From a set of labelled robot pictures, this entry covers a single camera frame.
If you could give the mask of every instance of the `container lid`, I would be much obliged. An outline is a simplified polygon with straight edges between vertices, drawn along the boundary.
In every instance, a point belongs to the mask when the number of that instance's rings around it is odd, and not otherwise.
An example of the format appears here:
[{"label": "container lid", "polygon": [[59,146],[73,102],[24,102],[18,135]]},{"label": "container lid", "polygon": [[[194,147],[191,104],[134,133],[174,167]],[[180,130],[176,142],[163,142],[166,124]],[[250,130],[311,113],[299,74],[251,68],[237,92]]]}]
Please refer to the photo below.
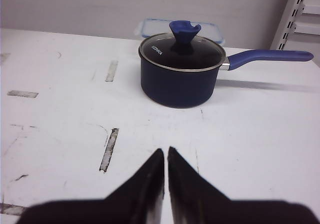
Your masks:
[{"label": "container lid", "polygon": [[210,39],[195,36],[201,29],[190,21],[170,23],[173,33],[161,33],[145,39],[139,53],[147,61],[175,71],[201,72],[219,67],[225,59],[224,49]]},{"label": "container lid", "polygon": [[[169,28],[170,22],[172,22],[172,20],[146,18],[138,28],[138,32],[143,38],[148,38],[158,33],[167,33],[171,31]],[[207,22],[191,22],[191,25],[193,26],[197,24],[201,25],[201,30],[198,33],[199,36],[207,37],[220,45],[225,43],[225,39],[216,24]]]}]

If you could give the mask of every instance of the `lid knob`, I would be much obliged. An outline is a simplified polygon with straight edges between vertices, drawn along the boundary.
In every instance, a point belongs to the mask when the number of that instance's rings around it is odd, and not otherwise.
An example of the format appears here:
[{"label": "lid knob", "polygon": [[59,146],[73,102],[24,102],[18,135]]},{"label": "lid knob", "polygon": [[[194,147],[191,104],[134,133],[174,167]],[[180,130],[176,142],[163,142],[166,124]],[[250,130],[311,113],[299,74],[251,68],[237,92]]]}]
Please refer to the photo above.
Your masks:
[{"label": "lid knob", "polygon": [[201,30],[200,24],[195,27],[188,20],[176,20],[169,23],[169,27],[178,43],[188,44]]}]

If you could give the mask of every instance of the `lid rim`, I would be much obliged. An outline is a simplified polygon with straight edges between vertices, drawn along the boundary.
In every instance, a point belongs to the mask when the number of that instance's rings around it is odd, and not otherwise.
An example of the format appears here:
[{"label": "lid rim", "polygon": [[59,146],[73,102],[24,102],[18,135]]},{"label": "lid rim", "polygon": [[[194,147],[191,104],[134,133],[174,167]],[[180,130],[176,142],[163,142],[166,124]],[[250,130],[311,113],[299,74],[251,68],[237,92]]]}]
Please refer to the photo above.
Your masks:
[{"label": "lid rim", "polygon": [[150,60],[150,59],[142,52],[141,47],[143,46],[143,44],[144,44],[147,40],[149,40],[149,39],[151,39],[151,38],[153,38],[153,37],[155,37],[155,36],[163,35],[163,34],[169,34],[169,33],[171,33],[171,32],[157,33],[157,34],[152,35],[152,36],[149,36],[148,38],[146,38],[145,40],[143,40],[143,41],[141,42],[140,46],[139,46],[139,49],[138,49],[139,54],[140,54],[140,58],[144,58],[144,59],[147,60],[148,62],[150,62],[150,63],[152,63],[152,64],[154,64],[154,65],[156,65],[156,66],[158,66],[158,67],[161,67],[161,68],[165,68],[165,69],[169,69],[169,70],[173,70],[173,71],[178,71],[178,72],[190,72],[190,73],[191,73],[191,72],[209,71],[209,70],[218,68],[218,67],[220,67],[220,66],[222,65],[222,63],[224,62],[224,60],[225,60],[225,58],[226,58],[226,51],[225,51],[224,48],[221,47],[221,45],[219,45],[218,43],[214,42],[213,40],[211,40],[211,39],[209,39],[209,38],[196,35],[196,36],[198,36],[198,37],[200,37],[200,38],[204,38],[204,39],[206,39],[206,40],[214,43],[214,44],[220,49],[220,51],[222,52],[222,56],[221,56],[221,61],[220,61],[218,64],[215,64],[214,66],[207,67],[207,68],[201,68],[201,69],[183,69],[183,68],[172,68],[172,67],[168,67],[168,66],[165,66],[165,65],[162,65],[162,64],[159,64],[159,63],[157,63],[157,62],[154,62],[154,61]]}]

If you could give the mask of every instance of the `blue saucepan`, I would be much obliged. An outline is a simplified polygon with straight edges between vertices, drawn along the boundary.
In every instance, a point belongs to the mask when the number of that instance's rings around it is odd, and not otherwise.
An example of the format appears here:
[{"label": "blue saucepan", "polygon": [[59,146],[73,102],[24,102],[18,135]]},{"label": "blue saucepan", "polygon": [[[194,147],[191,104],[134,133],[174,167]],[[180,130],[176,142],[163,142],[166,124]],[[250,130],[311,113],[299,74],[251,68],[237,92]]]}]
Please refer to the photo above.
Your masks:
[{"label": "blue saucepan", "polygon": [[306,51],[248,50],[229,57],[214,41],[197,36],[200,25],[178,20],[172,33],[160,33],[139,46],[141,86],[157,103],[188,108],[207,101],[214,91],[219,69],[234,70],[254,60],[309,61]]}]

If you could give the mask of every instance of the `white surface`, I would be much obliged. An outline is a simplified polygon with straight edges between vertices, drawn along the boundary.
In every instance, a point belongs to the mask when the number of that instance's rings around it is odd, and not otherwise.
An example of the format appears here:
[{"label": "white surface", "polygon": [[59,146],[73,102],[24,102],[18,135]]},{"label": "white surface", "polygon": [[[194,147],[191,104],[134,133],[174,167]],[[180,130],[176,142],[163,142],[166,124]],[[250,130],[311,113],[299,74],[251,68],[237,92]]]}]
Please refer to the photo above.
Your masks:
[{"label": "white surface", "polygon": [[303,0],[303,13],[320,14],[320,0]]},{"label": "white surface", "polygon": [[[320,69],[312,61],[220,71],[205,104],[172,109],[141,90],[139,41],[8,29],[1,40],[1,52],[10,53],[1,64],[5,203],[104,198],[156,148],[166,156],[174,146],[231,199],[298,202],[320,217]],[[226,48],[228,55],[240,51]],[[112,60],[114,81],[105,82]],[[119,134],[104,174],[112,128]],[[172,224],[165,185],[162,223]]]},{"label": "white surface", "polygon": [[269,48],[287,0],[1,0],[6,28],[135,39],[145,18],[218,25],[226,46]]}]

